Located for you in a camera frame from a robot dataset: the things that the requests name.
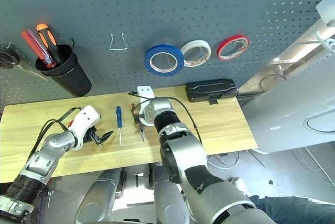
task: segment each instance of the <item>black case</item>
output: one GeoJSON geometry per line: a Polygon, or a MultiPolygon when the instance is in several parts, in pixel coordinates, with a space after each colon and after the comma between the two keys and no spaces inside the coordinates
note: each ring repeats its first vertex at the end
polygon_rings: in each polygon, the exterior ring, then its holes
{"type": "Polygon", "coordinates": [[[223,97],[235,97],[239,91],[232,79],[217,79],[186,84],[186,93],[190,102],[208,100],[217,104],[223,97]]]}

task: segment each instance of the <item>jeans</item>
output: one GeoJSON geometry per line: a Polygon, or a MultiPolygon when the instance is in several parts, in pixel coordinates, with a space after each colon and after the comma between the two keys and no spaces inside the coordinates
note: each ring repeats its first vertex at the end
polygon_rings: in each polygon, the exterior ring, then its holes
{"type": "Polygon", "coordinates": [[[249,197],[277,224],[335,224],[335,205],[300,197],[249,197]]]}

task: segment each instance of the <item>black cup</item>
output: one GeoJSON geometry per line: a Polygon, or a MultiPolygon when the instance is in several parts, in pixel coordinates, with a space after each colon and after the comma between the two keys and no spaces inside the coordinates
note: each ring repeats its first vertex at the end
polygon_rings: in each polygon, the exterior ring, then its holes
{"type": "Polygon", "coordinates": [[[69,45],[58,45],[59,53],[65,62],[48,69],[39,58],[35,62],[35,67],[45,76],[55,80],[60,86],[75,97],[86,95],[92,84],[82,67],[78,63],[78,58],[69,45]]]}

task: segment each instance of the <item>pegboard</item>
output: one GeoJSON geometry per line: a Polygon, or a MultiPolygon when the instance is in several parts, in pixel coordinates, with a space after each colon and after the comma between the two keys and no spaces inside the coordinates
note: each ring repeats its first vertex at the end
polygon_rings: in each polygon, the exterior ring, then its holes
{"type": "MultiPolygon", "coordinates": [[[[28,62],[36,56],[20,36],[23,29],[47,23],[59,43],[76,42],[79,62],[92,82],[88,95],[130,91],[138,85],[153,88],[227,77],[244,84],[295,41],[317,19],[321,0],[0,0],[0,43],[11,42],[28,62]],[[124,33],[128,50],[122,46],[124,33]],[[244,33],[248,51],[230,61],[216,56],[227,37],[244,33]],[[212,55],[203,65],[160,77],[144,67],[144,53],[167,43],[181,48],[191,40],[206,40],[212,55]]],[[[1,104],[69,98],[53,81],[19,70],[1,70],[1,104]]]]}

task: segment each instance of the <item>wooden table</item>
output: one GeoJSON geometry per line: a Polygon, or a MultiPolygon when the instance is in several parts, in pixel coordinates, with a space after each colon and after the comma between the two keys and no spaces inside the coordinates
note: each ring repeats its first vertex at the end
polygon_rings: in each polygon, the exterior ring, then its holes
{"type": "MultiPolygon", "coordinates": [[[[218,105],[209,105],[209,102],[190,103],[187,100],[184,86],[156,89],[154,93],[155,96],[176,97],[186,105],[198,125],[207,154],[257,147],[235,98],[221,99],[218,105]]],[[[104,142],[103,149],[94,142],[90,142],[78,151],[66,153],[60,159],[53,176],[160,161],[160,145],[156,129],[146,128],[146,140],[143,143],[133,125],[130,104],[138,102],[139,98],[129,96],[127,93],[117,93],[6,106],[0,123],[0,183],[14,180],[24,166],[41,127],[48,119],[59,118],[72,107],[86,105],[92,105],[102,116],[96,124],[99,136],[111,130],[115,132],[104,142]],[[122,107],[122,146],[119,144],[116,122],[116,106],[118,105],[122,107]]],[[[196,134],[185,110],[175,101],[171,101],[171,104],[181,122],[196,134]]],[[[64,122],[67,124],[75,114],[73,113],[64,122]]],[[[46,136],[57,132],[62,132],[62,130],[59,126],[54,125],[46,136]]]]}

